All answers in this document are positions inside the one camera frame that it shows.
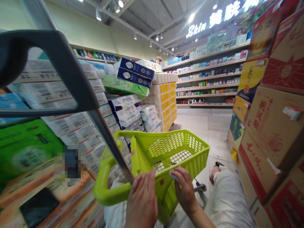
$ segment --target hand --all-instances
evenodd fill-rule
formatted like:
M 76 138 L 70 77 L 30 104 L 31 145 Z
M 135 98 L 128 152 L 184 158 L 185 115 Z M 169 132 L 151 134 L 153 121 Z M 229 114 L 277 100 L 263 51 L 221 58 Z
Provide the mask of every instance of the hand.
M 190 217 L 191 215 L 194 215 L 200 208 L 195 198 L 194 187 L 190 174 L 182 167 L 176 167 L 171 174 L 176 176 L 180 182 L 178 183 L 177 181 L 174 181 L 175 193 L 180 205 Z
M 155 196 L 155 171 L 139 174 L 132 185 L 127 201 L 124 228 L 153 228 L 158 218 Z

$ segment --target white floor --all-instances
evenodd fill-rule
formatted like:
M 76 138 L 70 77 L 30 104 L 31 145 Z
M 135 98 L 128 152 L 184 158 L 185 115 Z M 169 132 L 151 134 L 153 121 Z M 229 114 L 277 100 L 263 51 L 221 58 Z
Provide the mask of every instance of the white floor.
M 235 165 L 230 156 L 230 146 L 227 141 L 228 128 L 230 126 L 232 111 L 221 109 L 204 109 L 198 111 L 198 115 L 177 115 L 171 130 L 186 129 L 191 131 L 210 145 L 210 151 L 206 168 L 196 177 L 197 181 L 205 184 L 207 191 L 204 195 L 196 193 L 196 198 L 202 208 L 208 201 L 213 184 L 209 180 L 210 172 L 218 161 L 231 171 L 235 171 Z M 193 227 L 180 205 L 172 216 L 168 227 Z

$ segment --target person's leg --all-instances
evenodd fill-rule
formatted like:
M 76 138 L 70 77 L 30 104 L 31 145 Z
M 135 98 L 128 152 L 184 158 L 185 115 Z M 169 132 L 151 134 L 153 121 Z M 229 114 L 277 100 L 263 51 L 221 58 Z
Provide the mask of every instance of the person's leg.
M 205 213 L 217 228 L 252 228 L 254 225 L 237 176 L 227 167 L 214 166 L 210 180 L 214 189 L 210 193 Z

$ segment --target foot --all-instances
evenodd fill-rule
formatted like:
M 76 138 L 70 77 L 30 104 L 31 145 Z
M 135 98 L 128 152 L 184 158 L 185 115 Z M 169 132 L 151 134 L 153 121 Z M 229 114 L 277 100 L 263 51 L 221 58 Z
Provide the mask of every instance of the foot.
M 220 170 L 220 168 L 217 166 L 217 165 L 215 165 L 214 167 L 213 167 L 213 169 L 212 169 L 212 171 L 211 171 L 211 174 L 210 174 L 210 180 L 212 181 L 212 182 L 214 182 L 214 174 L 216 174 L 217 172 L 220 172 L 221 170 Z

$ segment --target ceiling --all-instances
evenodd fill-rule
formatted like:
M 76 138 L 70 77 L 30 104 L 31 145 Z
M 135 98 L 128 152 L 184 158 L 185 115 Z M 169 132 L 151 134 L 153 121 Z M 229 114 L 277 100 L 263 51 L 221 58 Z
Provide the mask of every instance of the ceiling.
M 156 39 L 157 34 L 162 32 L 163 39 L 159 39 L 157 43 L 165 47 L 175 55 L 181 54 L 185 51 L 199 47 L 207 42 L 207 37 L 217 30 L 227 27 L 229 21 L 238 18 L 244 11 L 242 8 L 246 1 L 250 2 L 264 2 L 267 0 L 239 0 L 240 9 L 239 14 L 231 20 L 224 22 L 226 6 L 233 4 L 235 0 L 123 0 L 124 7 L 119 13 L 116 13 L 118 0 L 56 0 L 68 7 L 78 10 L 90 17 L 96 18 L 95 7 L 92 2 L 103 9 L 111 11 L 123 21 L 131 25 L 133 28 L 139 30 L 146 36 Z M 209 28 L 210 16 L 218 10 L 222 12 L 222 22 L 219 25 L 214 25 Z M 199 25 L 206 23 L 205 31 L 202 31 L 192 37 L 186 38 L 189 26 L 188 18 L 191 13 L 195 12 L 194 20 L 191 24 Z M 134 37 L 134 31 L 113 18 L 101 13 L 102 23 L 119 30 L 130 37 Z M 137 40 L 149 45 L 150 41 L 146 38 L 137 35 Z M 159 46 L 152 44 L 152 47 L 158 49 Z

